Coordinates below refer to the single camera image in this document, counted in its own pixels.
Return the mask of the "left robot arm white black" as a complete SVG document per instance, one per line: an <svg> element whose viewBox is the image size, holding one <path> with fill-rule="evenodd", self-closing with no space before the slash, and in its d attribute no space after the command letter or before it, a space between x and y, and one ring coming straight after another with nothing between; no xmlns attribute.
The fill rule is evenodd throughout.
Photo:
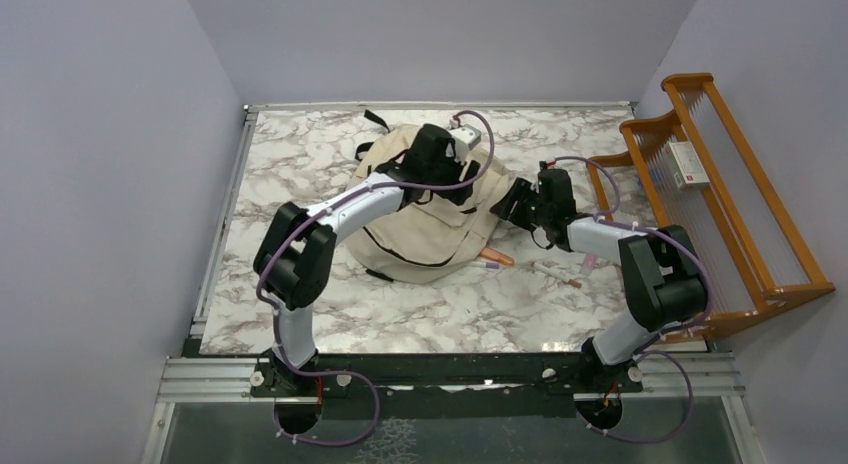
<svg viewBox="0 0 848 464"><path fill-rule="evenodd" d="M337 246L372 222L417 203L425 194L460 205L472 195L494 155L472 158L481 132L454 122L448 129L425 124L409 146L367 166L351 189L316 205L281 205L253 261L255 293L272 309L272 363L285 391L306 392L319 377L310 364L317 355L313 303L327 286Z"/></svg>

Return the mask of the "cream canvas backpack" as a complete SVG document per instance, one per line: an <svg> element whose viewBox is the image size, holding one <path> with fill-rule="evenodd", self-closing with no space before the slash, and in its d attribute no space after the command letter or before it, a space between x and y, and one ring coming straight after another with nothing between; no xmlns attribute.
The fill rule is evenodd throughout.
<svg viewBox="0 0 848 464"><path fill-rule="evenodd" d="M493 159L470 197L454 204L438 195L382 217L356 231L344 247L369 274L426 284L478 258L499 222L490 209L510 187L507 167Z"/></svg>

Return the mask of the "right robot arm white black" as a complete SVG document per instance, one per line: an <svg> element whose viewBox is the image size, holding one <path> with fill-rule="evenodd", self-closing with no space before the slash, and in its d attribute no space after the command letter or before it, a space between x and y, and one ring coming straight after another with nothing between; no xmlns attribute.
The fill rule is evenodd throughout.
<svg viewBox="0 0 848 464"><path fill-rule="evenodd" d="M550 247L619 265L626 307L582 344L573 376L583 388L604 389L665 328L683 324L708 307L709 291L682 227L637 231L580 212L563 169L543 169L535 183L517 179L490 211L529 232L542 229Z"/></svg>

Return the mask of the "orange highlighter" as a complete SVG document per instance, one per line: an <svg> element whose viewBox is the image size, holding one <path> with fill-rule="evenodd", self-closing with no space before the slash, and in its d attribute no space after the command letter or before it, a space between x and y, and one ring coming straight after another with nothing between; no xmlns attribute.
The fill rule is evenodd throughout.
<svg viewBox="0 0 848 464"><path fill-rule="evenodd" d="M515 260L511 256L491 247L485 247L480 252L479 257L500 266L511 267L515 264Z"/></svg>

